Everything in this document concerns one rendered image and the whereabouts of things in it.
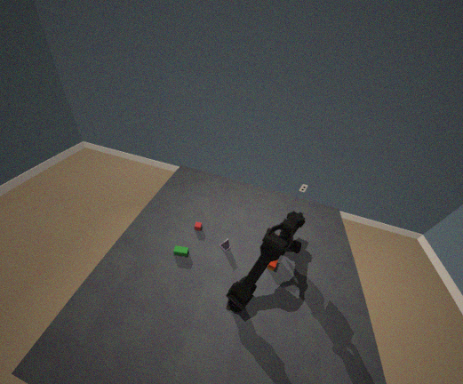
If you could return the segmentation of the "green cube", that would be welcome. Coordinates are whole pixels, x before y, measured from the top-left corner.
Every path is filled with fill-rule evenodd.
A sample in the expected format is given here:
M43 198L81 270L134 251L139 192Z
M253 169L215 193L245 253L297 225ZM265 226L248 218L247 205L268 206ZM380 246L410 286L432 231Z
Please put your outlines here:
M188 247L176 246L174 247L174 254L181 256L188 256Z

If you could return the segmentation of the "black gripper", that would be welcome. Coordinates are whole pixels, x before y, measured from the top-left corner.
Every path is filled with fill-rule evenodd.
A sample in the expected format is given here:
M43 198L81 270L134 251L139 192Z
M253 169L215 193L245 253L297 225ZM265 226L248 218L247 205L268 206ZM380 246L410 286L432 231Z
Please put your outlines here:
M271 228L269 228L267 230L267 233L270 231ZM279 235L283 240L285 240L287 243L288 243L288 246L290 244L290 238L288 236L286 236L284 233L283 233L283 230L281 231L280 235ZM296 253L299 253L300 252L300 248L301 248L301 243L296 241L296 240L293 240L292 242L292 245L290 246L290 248L288 249L287 252L296 252Z

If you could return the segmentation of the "orange long bar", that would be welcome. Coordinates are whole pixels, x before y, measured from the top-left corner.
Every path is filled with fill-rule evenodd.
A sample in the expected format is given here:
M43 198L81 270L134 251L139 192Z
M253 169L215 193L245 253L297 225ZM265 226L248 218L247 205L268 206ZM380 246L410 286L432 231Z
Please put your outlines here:
M270 261L270 263L269 263L268 266L267 266L267 269L269 269L269 270L271 270L271 271L274 271L277 262L278 262L278 260Z

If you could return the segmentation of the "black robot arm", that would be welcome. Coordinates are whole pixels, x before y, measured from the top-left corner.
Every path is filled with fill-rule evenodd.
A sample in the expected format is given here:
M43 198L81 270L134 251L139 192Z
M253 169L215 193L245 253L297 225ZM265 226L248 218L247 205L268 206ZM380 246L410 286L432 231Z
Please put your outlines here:
M303 214L290 212L287 214L287 220L284 220L277 226L274 226L264 236L263 244L260 249L260 256L254 263L251 272L248 276L242 278L239 282L233 283L231 288L228 290L227 298L228 304L227 309L241 313L244 307L249 303L252 298L252 294L255 292L257 285L255 284L259 277L263 274L270 261L278 260L281 254L288 251L293 242L293 236L299 227L304 224ZM290 238L290 244L283 240L273 231L281 229L283 233ZM280 231L280 233L281 233Z

